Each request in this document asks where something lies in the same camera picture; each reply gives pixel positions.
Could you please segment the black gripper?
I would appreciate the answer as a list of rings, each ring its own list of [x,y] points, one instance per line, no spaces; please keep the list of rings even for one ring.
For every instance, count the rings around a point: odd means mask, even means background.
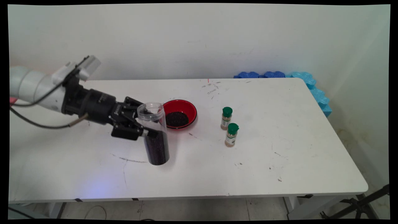
[[[62,113],[77,115],[79,118],[88,115],[87,119],[98,124],[111,124],[111,136],[115,138],[136,141],[139,137],[156,138],[159,131],[143,126],[135,119],[138,118],[137,109],[144,103],[131,97],[124,99],[124,114],[119,115],[116,109],[122,107],[113,95],[95,89],[85,89],[79,84],[79,79],[71,77],[62,83],[65,88]]]

